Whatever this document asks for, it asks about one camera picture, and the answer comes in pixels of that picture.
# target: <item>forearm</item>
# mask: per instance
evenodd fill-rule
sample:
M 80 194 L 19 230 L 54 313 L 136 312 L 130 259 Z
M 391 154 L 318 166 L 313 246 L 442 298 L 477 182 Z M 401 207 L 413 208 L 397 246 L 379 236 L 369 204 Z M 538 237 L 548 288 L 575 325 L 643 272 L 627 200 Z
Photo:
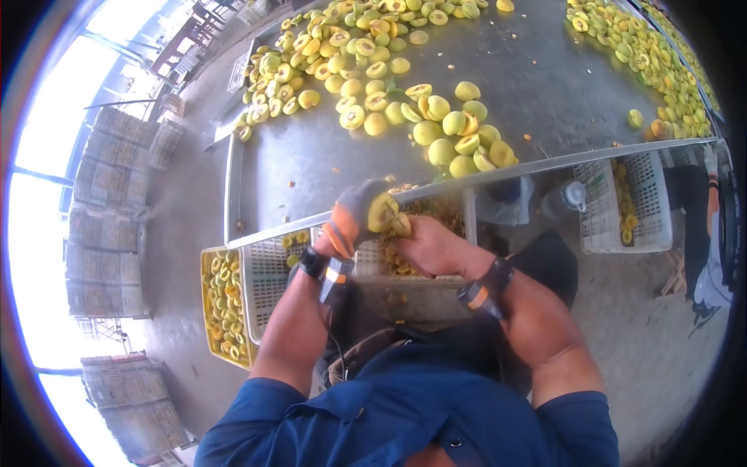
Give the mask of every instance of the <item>forearm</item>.
M 482 277 L 495 260 L 485 250 L 472 251 L 465 278 Z M 533 405 L 577 391 L 603 391 L 599 371 L 571 313 L 551 290 L 514 271 L 500 303 L 501 325 L 516 355 L 532 369 Z
M 319 289 L 319 281 L 296 273 L 270 316 L 249 378 L 280 380 L 309 396 L 311 373 L 327 340 L 327 307 L 319 303 Z

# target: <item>stainless steel table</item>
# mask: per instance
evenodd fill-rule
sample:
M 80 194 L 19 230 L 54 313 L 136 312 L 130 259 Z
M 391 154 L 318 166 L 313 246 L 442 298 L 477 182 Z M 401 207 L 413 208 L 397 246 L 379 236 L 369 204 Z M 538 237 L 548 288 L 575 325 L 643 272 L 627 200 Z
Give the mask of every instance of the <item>stainless steel table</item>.
M 427 25 L 421 28 L 430 35 L 427 44 L 408 44 L 392 54 L 412 65 L 407 74 L 396 77 L 397 86 L 429 83 L 454 109 L 461 107 L 454 87 L 460 81 L 474 82 L 489 111 L 484 123 L 500 130 L 523 164 L 610 148 L 613 142 L 640 142 L 642 130 L 627 124 L 627 113 L 637 108 L 651 122 L 660 95 L 640 84 L 611 49 L 574 31 L 565 18 L 566 8 L 562 2 L 526 0 L 514 12 L 501 13 L 491 4 L 477 20 L 450 16 L 444 26 Z M 272 47 L 280 34 L 278 22 L 260 33 L 253 46 Z M 231 145 L 227 244 L 247 244 L 236 241 L 239 219 L 247 223 L 248 235 L 280 226 L 284 217 L 298 220 L 324 213 L 345 188 L 366 179 L 393 173 L 398 182 L 422 185 L 436 174 L 423 159 L 423 149 L 410 145 L 412 124 L 390 127 L 379 137 L 368 136 L 362 127 L 348 131 L 340 127 L 334 109 L 339 95 L 327 92 L 323 82 L 311 76 L 306 76 L 304 89 L 320 92 L 317 107 L 270 118 L 254 127 L 246 145 Z M 396 99 L 412 102 L 403 94 Z

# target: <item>white plastic crate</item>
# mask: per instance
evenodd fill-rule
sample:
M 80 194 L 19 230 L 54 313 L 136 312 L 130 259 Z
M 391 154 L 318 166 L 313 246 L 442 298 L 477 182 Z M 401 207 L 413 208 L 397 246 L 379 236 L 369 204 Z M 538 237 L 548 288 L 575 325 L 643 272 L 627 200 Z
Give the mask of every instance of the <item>white plastic crate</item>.
M 659 159 L 665 169 L 682 167 L 684 165 L 698 165 L 698 159 L 695 157 L 694 146 L 679 146 L 669 149 L 661 149 L 659 151 Z
M 270 320 L 280 297 L 288 285 L 291 269 L 286 264 L 288 255 L 301 253 L 315 241 L 321 229 L 312 227 L 311 241 L 285 249 L 282 237 L 269 238 L 244 247 L 241 276 L 244 278 L 244 322 L 248 323 L 249 338 L 259 345 L 264 328 Z
M 612 166 L 609 160 L 574 167 L 577 181 L 586 187 L 586 211 L 580 213 L 581 250 L 591 253 L 652 253 L 672 248 L 672 218 L 664 172 L 658 151 L 622 159 L 627 166 L 630 197 L 638 226 L 632 247 L 620 239 L 620 217 Z

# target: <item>worker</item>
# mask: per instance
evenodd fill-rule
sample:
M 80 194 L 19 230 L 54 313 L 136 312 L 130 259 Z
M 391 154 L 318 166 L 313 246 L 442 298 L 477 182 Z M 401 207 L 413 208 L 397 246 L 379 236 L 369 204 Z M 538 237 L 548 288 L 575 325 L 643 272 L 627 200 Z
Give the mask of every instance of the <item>worker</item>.
M 483 285 L 500 319 L 477 311 L 470 324 L 431 334 L 390 324 L 379 338 L 340 346 L 341 371 L 330 368 L 331 387 L 309 398 L 319 358 L 346 337 L 335 335 L 330 313 L 343 322 L 356 315 L 349 300 L 336 309 L 319 301 L 320 265 L 349 256 L 346 246 L 365 237 L 360 214 L 371 197 L 347 195 L 332 228 L 302 255 L 248 380 L 200 442 L 195 466 L 619 465 L 602 378 L 568 310 L 575 257 L 556 232 L 504 259 L 431 217 L 409 216 L 412 235 L 398 241 L 398 253 L 424 276 Z M 340 228 L 344 219 L 359 225 Z M 492 333 L 492 352 L 452 345 L 482 341 L 470 337 L 475 330 Z M 501 356 L 496 374 L 483 357 L 501 340 L 512 355 Z M 500 375 L 511 357 L 529 373 L 530 400 Z
M 692 300 L 696 329 L 730 307 L 732 298 L 723 281 L 719 164 L 710 144 L 703 145 L 703 162 L 705 170 L 698 165 L 664 169 L 670 209 L 685 210 L 685 298 Z

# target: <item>yellow plastic crate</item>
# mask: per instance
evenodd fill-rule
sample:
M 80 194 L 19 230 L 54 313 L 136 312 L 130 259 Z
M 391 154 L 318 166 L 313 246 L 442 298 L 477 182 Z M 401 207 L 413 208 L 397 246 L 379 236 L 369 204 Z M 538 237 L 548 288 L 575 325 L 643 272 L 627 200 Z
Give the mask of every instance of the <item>yellow plastic crate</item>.
M 214 258 L 214 254 L 219 251 L 227 252 L 228 249 L 226 249 L 225 247 L 207 248 L 203 250 L 199 255 L 199 283 L 200 288 L 202 289 L 202 317 L 204 320 L 203 324 L 205 326 L 205 337 L 208 339 L 208 348 L 213 355 L 215 355 L 219 359 L 226 360 L 228 363 L 232 363 L 233 365 L 240 366 L 246 370 L 251 370 L 252 365 L 254 364 L 254 359 L 256 358 L 257 352 L 259 351 L 259 347 L 249 339 L 249 336 L 247 335 L 247 323 L 244 323 L 244 328 L 241 331 L 241 334 L 244 337 L 244 341 L 247 343 L 247 355 L 240 356 L 239 360 L 234 360 L 230 355 L 223 353 L 223 351 L 220 349 L 220 346 L 216 345 L 215 341 L 210 336 L 210 330 L 208 329 L 208 321 L 211 321 L 213 319 L 213 310 L 210 299 L 208 298 L 209 285 L 202 283 L 202 276 L 210 273 L 210 264 Z M 242 250 L 238 250 L 238 261 L 239 264 L 242 264 L 244 261 L 244 254 Z

